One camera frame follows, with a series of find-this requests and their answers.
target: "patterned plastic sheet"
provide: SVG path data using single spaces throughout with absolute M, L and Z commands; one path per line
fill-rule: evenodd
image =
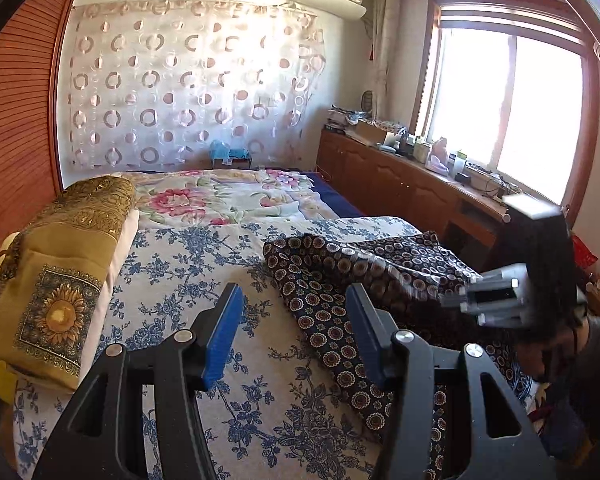
M 254 164 L 297 165 L 306 103 L 326 63 L 316 16 L 135 0 L 77 7 L 68 34 L 70 124 L 61 131 L 81 171 L 192 168 L 216 139 L 249 149 Z

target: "slatted wooden door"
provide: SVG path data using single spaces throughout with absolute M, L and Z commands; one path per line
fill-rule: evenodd
M 73 0 L 26 0 L 0 32 L 0 245 L 60 190 L 57 63 Z

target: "floral blanket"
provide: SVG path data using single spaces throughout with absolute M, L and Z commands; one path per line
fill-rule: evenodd
M 338 218 L 297 171 L 116 173 L 136 186 L 141 229 Z
M 266 240 L 304 233 L 361 242 L 417 233 L 397 218 L 263 222 L 140 230 L 120 272 L 98 353 L 113 342 L 158 344 L 212 307 L 227 282 L 244 316 L 224 377 L 198 404 L 219 480 L 369 478 L 379 444 L 311 352 L 262 256 Z M 69 397 L 20 381 L 14 400 L 18 472 L 29 479 Z M 161 478 L 153 391 L 144 396 L 149 476 Z

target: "sunflower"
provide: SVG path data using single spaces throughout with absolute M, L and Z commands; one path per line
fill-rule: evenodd
M 48 343 L 66 342 L 73 346 L 84 326 L 83 311 L 84 298 L 80 291 L 71 288 L 68 283 L 61 283 L 45 299 L 34 318 L 34 324 Z

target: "silver screw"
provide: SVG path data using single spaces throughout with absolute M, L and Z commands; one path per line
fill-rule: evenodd
M 193 339 L 193 334 L 191 333 L 191 330 L 178 330 L 173 338 L 178 343 L 186 343 Z
M 410 343 L 413 341 L 413 337 L 413 332 L 410 332 L 409 330 L 398 330 L 398 332 L 395 333 L 395 339 L 400 343 Z
M 482 350 L 482 347 L 480 345 L 477 345 L 476 343 L 471 343 L 466 346 L 466 352 L 471 357 L 480 357 L 484 353 L 484 350 Z
M 117 355 L 122 354 L 122 345 L 118 343 L 113 343 L 113 345 L 107 346 L 107 349 L 104 351 L 109 357 L 115 357 Z

